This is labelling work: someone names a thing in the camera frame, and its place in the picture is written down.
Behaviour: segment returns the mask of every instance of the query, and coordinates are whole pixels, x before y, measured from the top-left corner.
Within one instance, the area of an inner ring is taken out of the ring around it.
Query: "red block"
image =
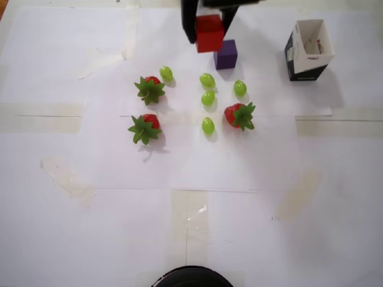
[[[198,53],[221,50],[224,29],[219,15],[197,16],[196,32]]]

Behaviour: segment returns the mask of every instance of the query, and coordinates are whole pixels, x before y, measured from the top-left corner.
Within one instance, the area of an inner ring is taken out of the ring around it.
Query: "strawberry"
[[[254,125],[251,122],[253,116],[251,115],[256,106],[253,103],[244,105],[243,103],[236,103],[233,106],[229,106],[225,109],[225,116],[227,121],[233,127],[240,127],[241,130],[245,130],[247,127],[250,130],[254,130]]]
[[[158,118],[156,115],[153,114],[146,114],[142,116],[144,118],[144,121],[146,123],[151,123],[152,129],[159,129],[160,128],[160,122],[158,121]]]
[[[165,92],[162,90],[165,86],[156,77],[141,77],[139,83],[134,83],[138,88],[138,96],[149,105],[151,102],[158,103],[159,96],[163,96]]]
[[[154,76],[146,77],[145,80],[146,80],[146,82],[149,82],[150,80],[153,80],[156,85],[161,84],[161,81],[158,80],[158,78],[154,77]]]
[[[149,139],[158,139],[158,134],[162,132],[159,129],[160,123],[157,116],[152,114],[140,115],[138,118],[132,116],[134,126],[128,128],[128,131],[134,133],[133,142],[137,144],[142,141],[144,145],[149,143]]]

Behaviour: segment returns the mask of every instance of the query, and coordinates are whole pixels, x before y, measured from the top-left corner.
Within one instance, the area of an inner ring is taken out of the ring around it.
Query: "purple cube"
[[[234,40],[225,40],[222,42],[222,48],[218,52],[214,52],[215,68],[234,69],[237,62],[237,47]]]

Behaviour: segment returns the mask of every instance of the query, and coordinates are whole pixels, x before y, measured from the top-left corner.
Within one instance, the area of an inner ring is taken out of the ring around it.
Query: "strawberry leaves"
[[[134,83],[134,85],[138,88],[138,96],[145,102],[145,105],[149,105],[151,102],[158,103],[159,97],[165,94],[164,88],[165,84],[155,84],[154,80],[146,80],[141,77],[139,79],[139,83]]]
[[[152,128],[152,123],[146,123],[142,115],[138,118],[132,116],[132,119],[134,126],[128,128],[128,131],[134,133],[133,142],[135,144],[142,141],[144,145],[147,145],[150,139],[158,139],[158,134],[162,132],[161,129]]]
[[[254,112],[255,109],[256,106],[254,106],[252,102],[248,105],[242,105],[233,113],[235,117],[233,126],[239,125],[242,131],[244,131],[245,128],[248,128],[249,130],[254,130],[254,124],[251,121],[253,116],[251,114]]]

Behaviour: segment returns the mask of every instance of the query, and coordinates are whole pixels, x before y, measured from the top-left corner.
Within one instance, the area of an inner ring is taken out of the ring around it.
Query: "plastic grape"
[[[214,123],[210,118],[203,119],[202,130],[207,135],[211,135],[214,132]]]
[[[215,100],[215,92],[214,91],[207,91],[202,95],[201,102],[205,106],[211,106],[214,103]]]
[[[236,81],[234,84],[234,92],[237,96],[243,97],[245,96],[247,91],[247,87],[244,82],[242,81]]]
[[[171,81],[173,80],[173,72],[172,70],[167,67],[167,66],[164,66],[160,69],[160,75],[161,77],[165,80],[165,81]]]
[[[212,75],[204,73],[199,77],[201,84],[206,88],[214,88],[215,81]]]

